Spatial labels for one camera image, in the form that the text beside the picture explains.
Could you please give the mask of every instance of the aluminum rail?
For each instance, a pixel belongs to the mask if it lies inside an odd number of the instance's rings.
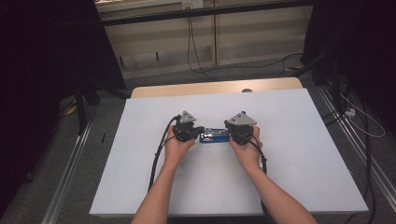
[[[61,23],[55,25],[55,28],[85,27],[85,26],[114,26],[114,25],[147,22],[147,21],[166,21],[166,20],[174,20],[174,19],[182,19],[182,18],[213,16],[213,15],[221,15],[221,14],[278,9],[278,8],[286,8],[286,7],[306,7],[306,6],[312,6],[315,1],[316,0],[283,0],[283,1],[272,1],[266,3],[245,4],[245,5],[227,6],[227,7],[196,8],[190,10],[178,10],[178,11],[161,12],[161,13],[138,15],[138,16],[105,18],[102,19],[101,21],[81,21],[81,22]]]

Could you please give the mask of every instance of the cable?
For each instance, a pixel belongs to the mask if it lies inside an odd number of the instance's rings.
[[[363,107],[363,111],[362,113],[366,114],[366,108],[365,105],[363,103],[363,101],[361,100],[361,105]],[[369,220],[367,221],[367,224],[370,224],[373,222],[374,217],[375,217],[375,212],[376,212],[376,197],[375,197],[375,192],[373,189],[373,184],[371,181],[371,169],[372,169],[372,159],[371,159],[371,155],[372,155],[372,151],[371,151],[371,142],[370,142],[370,135],[368,134],[369,131],[369,123],[368,123],[368,116],[364,117],[363,123],[364,123],[364,128],[365,128],[365,132],[366,132],[366,138],[365,138],[365,145],[366,145],[366,178],[367,178],[367,185],[366,185],[366,189],[364,191],[364,200],[366,200],[367,198],[367,193],[368,190],[370,190],[371,194],[372,194],[372,201],[373,201],[373,206],[372,206],[372,212],[371,215],[369,217]],[[350,216],[345,224],[347,224],[354,216],[356,216],[356,214],[353,214],[352,216]]]
[[[306,13],[305,13],[306,7],[304,7],[304,18],[305,18],[305,25],[308,26],[308,20],[306,19]]]
[[[165,139],[165,136],[166,136],[166,132],[168,131],[169,127],[171,126],[171,123],[174,120],[177,120],[178,118],[179,118],[179,116],[173,117],[169,121],[168,125],[166,126],[165,132],[163,132],[163,138],[161,139],[160,145],[158,146],[157,152],[155,153],[154,162],[152,163],[151,176],[150,176],[149,183],[148,183],[148,192],[154,183],[154,176],[155,176],[155,171],[157,169],[157,162],[158,162],[158,159],[160,158],[161,151],[163,150],[163,146],[166,144],[167,141],[172,139],[172,137],[170,137],[170,138],[166,139],[166,141],[163,143],[163,140]]]
[[[295,55],[302,55],[302,53],[289,54],[289,55],[286,55],[285,57],[283,57],[283,59],[282,59],[282,71],[279,73],[279,75],[277,75],[277,77],[281,77],[283,75],[283,73],[285,72],[285,60],[287,60],[287,59],[289,59],[289,58],[291,58],[292,56],[295,56]]]
[[[344,105],[344,109],[343,109],[342,114],[340,114],[339,116],[337,116],[337,118],[335,118],[334,120],[325,123],[325,126],[329,126],[329,125],[335,123],[336,121],[338,121],[339,119],[341,119],[341,118],[345,115],[346,111],[347,111],[347,106]]]
[[[196,72],[195,70],[193,70],[193,69],[191,68],[191,65],[190,65],[190,39],[191,39],[191,37],[192,37],[192,44],[194,45],[195,58],[197,59],[198,66],[199,66],[199,68],[201,69],[202,73],[204,73],[204,75],[205,75],[207,78],[211,79],[211,80],[220,81],[220,80],[218,80],[218,79],[216,79],[216,78],[213,78],[213,77],[208,76],[208,75],[206,74],[206,72],[204,71],[204,69],[202,69],[201,64],[200,64],[200,62],[199,62],[199,59],[198,59],[197,49],[196,49],[196,46],[195,46],[194,32],[193,32],[193,30],[192,30],[192,21],[191,21],[191,18],[190,18],[190,17],[188,17],[187,20],[188,20],[188,22],[189,22],[189,51],[188,51],[188,54],[187,54],[187,61],[188,61],[188,63],[189,63],[189,67],[190,67],[191,71]]]
[[[335,112],[335,110],[333,110],[332,112],[330,112],[329,114],[323,115],[321,118],[322,119],[326,119],[327,117],[329,117],[331,114],[333,114]]]
[[[260,148],[260,143],[259,140],[257,140],[256,136],[252,135],[252,137],[254,138],[254,140],[256,141],[256,143],[252,142],[250,139],[246,139],[246,137],[242,134],[237,133],[237,135],[245,140],[247,140],[251,145],[253,145],[260,154],[260,158],[262,160],[262,171],[267,174],[267,159],[264,156],[264,153],[262,153],[262,149]],[[264,217],[267,220],[267,223],[275,223],[274,220],[271,218],[271,216],[268,214],[267,208],[265,207],[264,203],[262,202],[262,200],[260,200],[260,204],[262,206],[262,212],[264,214]]]
[[[288,59],[288,58],[290,58],[292,56],[295,56],[295,55],[302,55],[302,53],[293,53],[293,54],[286,55],[283,59],[281,59],[279,61],[276,61],[274,63],[267,63],[267,64],[262,64],[262,65],[235,65],[235,66],[227,66],[227,67],[215,67],[215,68],[207,69],[207,70],[205,70],[205,72],[211,72],[211,71],[214,71],[214,70],[227,69],[227,68],[261,68],[261,67],[267,67],[267,66],[271,66],[271,65],[274,65],[274,64],[277,64],[277,63],[282,63],[285,60],[285,58]]]
[[[352,118],[349,117],[350,122],[351,122],[357,129],[359,129],[361,132],[366,133],[366,134],[368,134],[368,135],[370,135],[370,136],[372,136],[372,137],[380,138],[380,137],[385,136],[386,132],[385,132],[384,127],[381,126],[381,124],[379,124],[379,123],[378,123],[375,119],[373,119],[370,115],[368,115],[367,113],[365,113],[365,112],[363,112],[361,109],[359,109],[357,106],[353,105],[344,95],[341,94],[341,96],[342,96],[350,105],[352,105],[353,107],[355,107],[355,109],[359,110],[363,115],[365,115],[366,118],[368,117],[368,118],[370,118],[371,120],[373,120],[373,121],[378,125],[378,127],[380,127],[380,128],[382,129],[382,132],[383,132],[383,133],[382,133],[381,135],[374,135],[374,134],[368,133],[368,132],[364,131],[362,128],[360,128],[357,124],[355,124],[355,122],[353,122]]]
[[[166,145],[166,143],[167,143],[169,140],[171,140],[172,138],[174,138],[174,137],[175,137],[175,136],[172,136],[172,137],[166,139],[165,142],[163,143],[162,147],[164,147],[164,146]]]

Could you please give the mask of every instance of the person's right hand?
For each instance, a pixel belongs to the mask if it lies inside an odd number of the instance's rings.
[[[258,144],[260,148],[262,148],[262,142],[260,141],[260,128],[256,125],[253,126],[253,135],[256,137],[256,140],[251,137],[250,141],[255,144]],[[260,153],[253,145],[247,143],[243,146],[239,146],[235,143],[235,141],[230,137],[230,146],[233,148],[233,152],[235,153],[236,159],[241,164],[242,168],[247,172],[250,169],[260,168],[259,166],[259,158]]]
[[[175,138],[171,125],[166,135],[165,143],[165,161],[163,164],[178,167],[181,161],[187,156],[189,149],[195,144],[195,139],[190,139],[187,142],[180,142]]]

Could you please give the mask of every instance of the white table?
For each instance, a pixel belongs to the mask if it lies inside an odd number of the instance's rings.
[[[367,211],[307,90],[128,100],[90,214],[131,217],[143,201],[164,128],[187,110],[197,126],[223,128],[244,110],[262,129],[268,175],[312,213]],[[163,164],[161,155],[157,174]],[[180,164],[170,216],[253,216],[259,196],[228,143],[200,144]]]

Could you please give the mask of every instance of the person's left hand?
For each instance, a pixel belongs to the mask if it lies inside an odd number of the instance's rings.
[[[173,126],[171,125],[166,134],[165,144],[165,162],[164,165],[171,165],[178,167],[180,162],[186,157],[189,149],[195,144],[195,139],[191,139],[187,142],[180,142],[175,138],[173,132]]]

